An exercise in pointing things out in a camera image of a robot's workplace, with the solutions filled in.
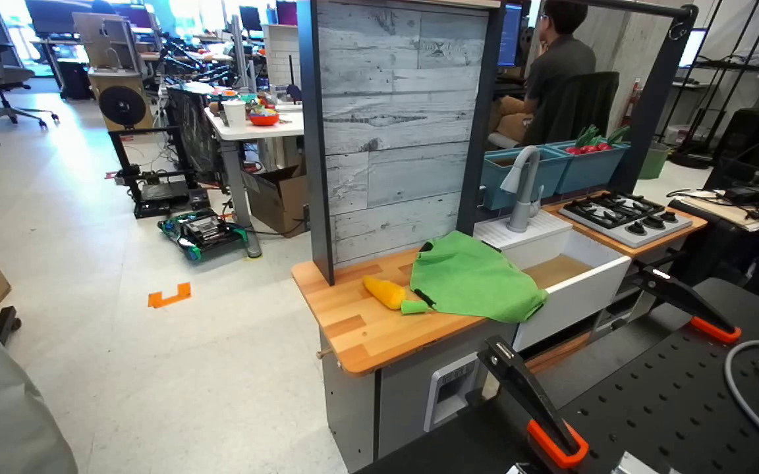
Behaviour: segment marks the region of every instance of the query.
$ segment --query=storage bin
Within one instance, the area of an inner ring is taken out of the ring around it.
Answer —
[[[542,145],[546,161],[568,161],[556,195],[575,195],[575,191],[606,187],[622,161],[622,152],[626,152],[626,145],[613,145],[606,152],[568,154],[566,146],[572,145],[575,141]]]
[[[484,185],[484,210],[511,210],[517,195],[513,191],[504,191],[501,185],[513,162],[518,149],[486,149],[484,152],[484,167],[482,167],[482,185]],[[566,158],[552,158],[552,154],[540,154],[540,166],[537,166],[537,179],[535,187],[542,187],[540,200],[548,200],[556,195],[562,175],[566,170]]]

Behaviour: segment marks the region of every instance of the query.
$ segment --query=concrete floor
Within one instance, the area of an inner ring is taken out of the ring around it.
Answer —
[[[61,124],[0,120],[0,266],[24,319],[8,349],[78,472],[344,472],[315,324],[290,282],[309,233],[190,266],[106,179],[117,162],[95,102],[15,92],[12,106],[54,108]],[[190,299],[148,307],[178,282]]]

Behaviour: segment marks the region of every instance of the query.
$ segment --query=gray cabinet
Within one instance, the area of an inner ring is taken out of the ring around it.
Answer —
[[[513,332],[511,324],[482,324],[364,377],[344,373],[322,335],[327,423],[347,468],[368,466],[422,436],[432,373],[476,353],[490,337],[511,339]]]

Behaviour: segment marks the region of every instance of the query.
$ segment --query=butcher block table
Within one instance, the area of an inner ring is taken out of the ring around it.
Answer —
[[[399,315],[364,286],[364,275],[409,285],[415,250],[336,269],[334,286],[305,261],[291,269],[322,335],[327,422],[347,472],[373,462],[423,433],[435,370],[472,357],[490,337],[511,339],[517,324],[468,315]]]
[[[334,286],[305,261],[291,275],[315,315],[340,365],[351,377],[372,373],[444,337],[479,325],[484,319],[468,315],[399,315],[380,306],[360,285],[364,275],[381,275],[409,285],[415,250],[394,252],[380,261],[336,270]]]

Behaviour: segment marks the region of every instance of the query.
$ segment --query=table leg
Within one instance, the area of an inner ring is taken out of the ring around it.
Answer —
[[[248,210],[248,195],[245,195],[236,141],[222,141],[222,161],[224,161],[224,170],[227,170],[227,187],[229,187],[235,221],[248,231],[248,256],[257,258],[257,256],[264,256],[264,250],[257,244],[257,233],[253,228],[251,210]]]

